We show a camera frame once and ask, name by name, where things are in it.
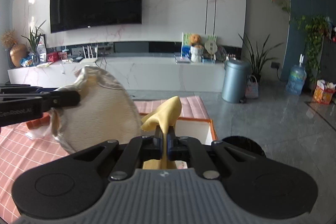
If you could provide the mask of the yellow soft cloth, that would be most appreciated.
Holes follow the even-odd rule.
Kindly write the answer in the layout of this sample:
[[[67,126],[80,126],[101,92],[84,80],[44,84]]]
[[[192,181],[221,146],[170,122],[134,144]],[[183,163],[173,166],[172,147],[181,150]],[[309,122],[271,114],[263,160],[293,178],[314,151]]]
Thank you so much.
[[[142,118],[142,131],[148,132],[155,130],[157,126],[161,129],[162,139],[162,158],[160,160],[148,160],[143,163],[143,169],[176,169],[174,161],[169,161],[167,157],[167,134],[169,128],[175,128],[182,111],[182,104],[179,96],[170,99],[159,105],[150,114]]]

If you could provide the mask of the pink checked tablecloth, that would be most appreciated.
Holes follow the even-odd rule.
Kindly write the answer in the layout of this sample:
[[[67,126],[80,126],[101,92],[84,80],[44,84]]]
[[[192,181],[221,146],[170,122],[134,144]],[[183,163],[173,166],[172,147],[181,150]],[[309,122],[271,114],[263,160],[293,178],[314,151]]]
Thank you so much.
[[[213,121],[199,96],[182,97],[182,111],[176,135],[186,134],[198,138],[203,144],[216,140]],[[25,123],[1,128],[1,219],[12,223],[19,217],[11,189],[15,179],[23,172],[60,159],[68,153],[51,136],[30,139]]]

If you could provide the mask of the brown round vase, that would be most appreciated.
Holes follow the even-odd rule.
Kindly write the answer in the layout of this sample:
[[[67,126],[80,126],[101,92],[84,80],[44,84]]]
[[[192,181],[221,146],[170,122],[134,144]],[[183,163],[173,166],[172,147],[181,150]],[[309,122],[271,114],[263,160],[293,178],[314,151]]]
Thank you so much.
[[[28,55],[28,50],[25,44],[14,44],[10,50],[11,61],[15,67],[20,67],[21,59]]]

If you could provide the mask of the white wifi router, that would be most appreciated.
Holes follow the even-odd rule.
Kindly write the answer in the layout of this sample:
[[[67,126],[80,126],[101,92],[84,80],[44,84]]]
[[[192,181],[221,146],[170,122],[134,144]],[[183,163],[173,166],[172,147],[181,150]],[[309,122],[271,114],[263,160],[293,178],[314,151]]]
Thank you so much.
[[[98,60],[98,45],[93,46],[82,46],[83,56],[80,60],[80,64],[95,63]]]

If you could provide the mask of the potted green grass plant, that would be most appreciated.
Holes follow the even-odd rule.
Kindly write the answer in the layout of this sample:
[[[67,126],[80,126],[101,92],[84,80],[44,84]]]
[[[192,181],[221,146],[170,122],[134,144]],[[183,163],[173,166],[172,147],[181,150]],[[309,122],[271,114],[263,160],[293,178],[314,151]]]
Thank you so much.
[[[45,22],[46,20],[44,20],[39,26],[35,26],[34,28],[29,27],[29,36],[22,35],[22,37],[25,38],[30,44],[32,60],[34,65],[38,65],[40,62],[40,57],[39,54],[37,53],[37,48],[41,40],[41,36],[43,35],[41,33],[41,27]]]

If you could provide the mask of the white marble tv console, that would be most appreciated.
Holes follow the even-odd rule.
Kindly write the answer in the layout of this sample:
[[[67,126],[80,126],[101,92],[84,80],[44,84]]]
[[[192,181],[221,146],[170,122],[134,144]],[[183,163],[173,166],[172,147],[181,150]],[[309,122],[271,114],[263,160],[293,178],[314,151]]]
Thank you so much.
[[[91,65],[108,71],[126,90],[220,92],[225,75],[223,64],[178,64],[173,57],[107,57]],[[58,61],[48,67],[10,69],[8,75],[12,84],[55,88],[72,84],[83,66]]]

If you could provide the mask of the woven pink handbag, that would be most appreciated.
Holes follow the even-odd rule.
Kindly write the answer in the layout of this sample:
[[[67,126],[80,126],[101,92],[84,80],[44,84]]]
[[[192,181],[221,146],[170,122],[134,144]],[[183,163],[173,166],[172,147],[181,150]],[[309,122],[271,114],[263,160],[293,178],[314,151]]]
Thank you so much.
[[[248,77],[245,97],[247,99],[258,99],[259,97],[259,83],[254,75]]]

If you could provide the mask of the grey-blue trash can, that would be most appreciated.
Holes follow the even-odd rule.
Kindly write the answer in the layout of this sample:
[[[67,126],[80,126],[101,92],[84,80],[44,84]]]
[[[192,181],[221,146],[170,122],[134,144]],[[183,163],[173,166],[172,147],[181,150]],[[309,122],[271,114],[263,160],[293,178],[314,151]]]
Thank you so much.
[[[224,70],[222,99],[229,103],[239,103],[245,96],[251,66],[246,61],[229,59],[224,63]]]

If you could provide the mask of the small teddy bear figure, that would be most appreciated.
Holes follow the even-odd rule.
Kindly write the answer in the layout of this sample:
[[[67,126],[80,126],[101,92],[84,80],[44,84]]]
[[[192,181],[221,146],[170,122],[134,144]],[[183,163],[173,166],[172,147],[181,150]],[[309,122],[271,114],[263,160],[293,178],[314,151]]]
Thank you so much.
[[[190,46],[201,45],[201,36],[199,34],[191,34],[189,37],[189,45]]]

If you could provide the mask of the tall leafy floor plant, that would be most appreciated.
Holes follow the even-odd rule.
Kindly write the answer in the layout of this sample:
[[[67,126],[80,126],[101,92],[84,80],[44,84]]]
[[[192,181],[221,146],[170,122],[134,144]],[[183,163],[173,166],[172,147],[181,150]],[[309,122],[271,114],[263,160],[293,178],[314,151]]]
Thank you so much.
[[[243,36],[238,34],[238,36],[242,40],[243,45],[246,47],[248,51],[249,55],[248,62],[252,69],[252,75],[255,77],[256,82],[259,83],[261,80],[261,71],[264,68],[264,65],[269,61],[277,60],[277,57],[269,57],[268,55],[272,50],[275,50],[276,48],[282,46],[283,43],[278,43],[269,48],[266,48],[266,45],[270,37],[270,35],[268,35],[262,46],[259,47],[258,41],[255,42],[255,45],[253,45],[250,39],[248,38],[247,34],[244,34]]]

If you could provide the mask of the blue water jug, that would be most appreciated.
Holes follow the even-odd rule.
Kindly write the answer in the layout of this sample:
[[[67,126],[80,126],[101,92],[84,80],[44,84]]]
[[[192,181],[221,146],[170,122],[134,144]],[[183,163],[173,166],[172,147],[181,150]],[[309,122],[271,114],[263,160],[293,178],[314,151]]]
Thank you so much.
[[[307,77],[306,70],[304,67],[304,55],[300,54],[299,64],[294,65],[289,73],[288,82],[285,86],[285,90],[293,95],[300,96],[302,93],[303,86]]]

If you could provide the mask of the orange gift bag on floor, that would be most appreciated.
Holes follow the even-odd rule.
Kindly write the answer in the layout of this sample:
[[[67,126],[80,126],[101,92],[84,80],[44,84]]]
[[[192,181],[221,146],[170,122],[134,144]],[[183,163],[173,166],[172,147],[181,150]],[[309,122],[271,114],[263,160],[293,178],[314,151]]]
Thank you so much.
[[[325,80],[317,80],[317,85],[313,94],[315,102],[328,105],[335,93],[335,84]]]

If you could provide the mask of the dark grey cabinet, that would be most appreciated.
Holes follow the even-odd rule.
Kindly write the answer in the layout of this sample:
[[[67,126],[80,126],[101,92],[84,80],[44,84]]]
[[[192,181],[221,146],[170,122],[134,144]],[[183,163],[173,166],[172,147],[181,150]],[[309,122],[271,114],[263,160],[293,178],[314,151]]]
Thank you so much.
[[[319,78],[335,84],[336,80],[336,45],[335,42],[324,38]]]

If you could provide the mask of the climbing pothos plant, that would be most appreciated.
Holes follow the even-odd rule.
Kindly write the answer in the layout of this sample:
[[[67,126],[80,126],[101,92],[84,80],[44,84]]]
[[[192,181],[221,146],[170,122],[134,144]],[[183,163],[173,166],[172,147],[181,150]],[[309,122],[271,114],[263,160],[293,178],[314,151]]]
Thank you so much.
[[[329,24],[323,15],[296,17],[297,29],[305,32],[306,72],[310,83],[316,80],[320,72],[318,55],[322,51],[322,44],[329,31]]]

